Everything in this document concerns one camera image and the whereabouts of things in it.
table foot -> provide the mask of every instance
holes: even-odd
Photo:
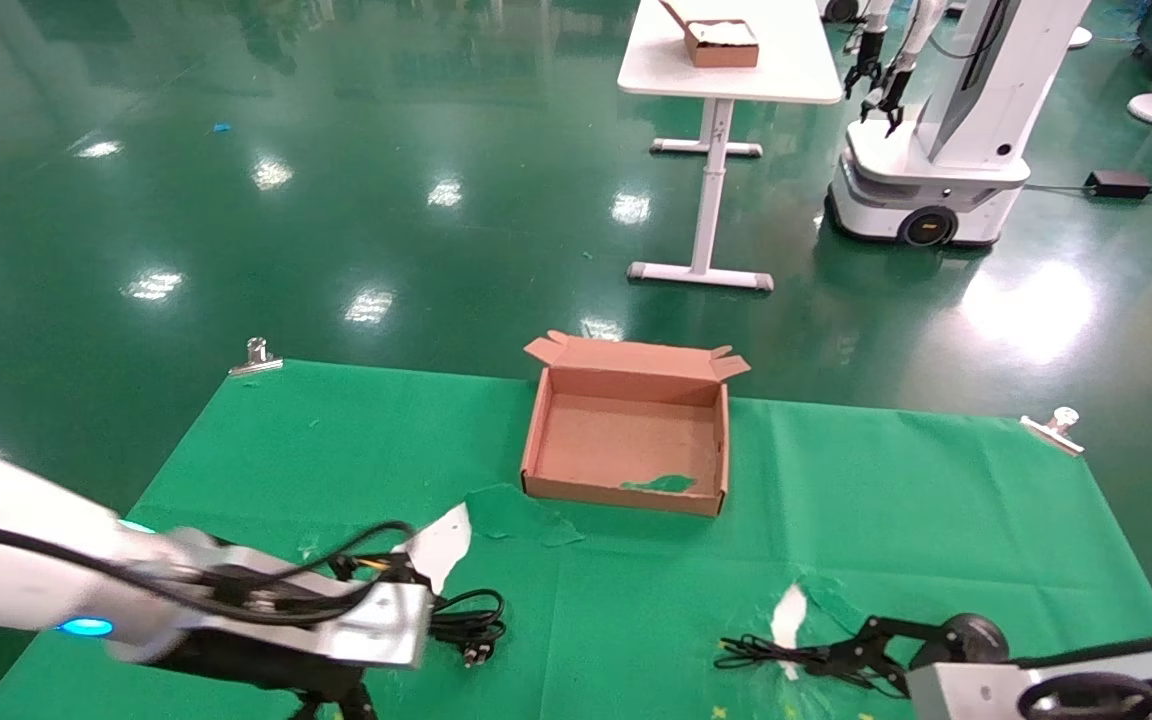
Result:
[[[708,152],[708,143],[699,141],[672,141],[668,137],[658,137],[652,141],[653,152]],[[746,158],[761,158],[763,145],[756,142],[728,142],[728,156],[745,156]]]
[[[746,290],[774,290],[772,275],[767,273],[742,273],[740,270],[705,270],[694,273],[687,265],[660,265],[658,263],[635,263],[630,265],[628,276],[631,279],[652,279],[652,281],[672,281],[699,285],[721,285],[726,287],[744,287]]]

green epoxy floor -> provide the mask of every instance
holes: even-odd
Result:
[[[1120,5],[1064,61],[1034,182],[1152,177]],[[717,264],[776,291],[629,285],[689,256],[703,164],[646,152],[699,101],[616,89],[635,6],[0,0],[0,454],[128,509],[255,334],[525,378],[547,328],[732,343],[742,396],[1076,407],[1152,579],[1152,202],[1029,192],[987,255],[855,245],[819,225],[858,103],[740,104],[767,156],[730,162]],[[0,632],[0,673],[24,643]]]

green mat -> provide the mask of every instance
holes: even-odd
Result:
[[[963,611],[995,620],[1016,655],[1152,634],[1151,588],[1087,467],[1015,420],[733,400],[732,495],[707,520],[518,495],[533,396],[531,382],[288,361],[223,382],[131,518],[298,560],[469,497],[476,535],[445,592],[498,588],[509,634],[475,669],[434,643],[416,673],[369,673],[381,720],[912,717],[835,680],[710,667],[719,635],[770,634],[794,582],[810,601],[799,643],[841,639],[867,614]],[[59,632],[0,683],[3,720],[276,720],[294,706]]]

white paper scrap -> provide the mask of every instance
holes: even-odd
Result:
[[[781,647],[794,650],[799,646],[799,626],[808,616],[808,597],[803,594],[797,583],[785,591],[781,602],[772,611],[772,642]],[[793,662],[781,662],[787,679],[799,679],[799,672]]]
[[[444,583],[452,568],[456,568],[456,563],[470,551],[472,537],[470,510],[462,502],[412,538],[407,555],[411,556],[416,571],[430,579],[434,594],[444,593]],[[402,550],[407,544],[399,544],[394,550]]]
[[[758,45],[745,23],[689,23],[687,29],[708,45]]]

cardboard box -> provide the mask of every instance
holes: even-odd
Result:
[[[522,488],[530,497],[718,515],[727,498],[730,347],[570,338],[526,353],[540,372]]]
[[[733,18],[723,14],[713,3],[695,3],[687,0],[660,0],[664,8],[673,17],[673,22],[682,28],[682,41],[687,46],[687,55],[691,65],[698,68],[753,68],[758,65],[758,40],[755,31],[743,18]],[[755,38],[753,45],[715,45],[700,40],[695,26],[717,26],[719,23],[741,24]]]

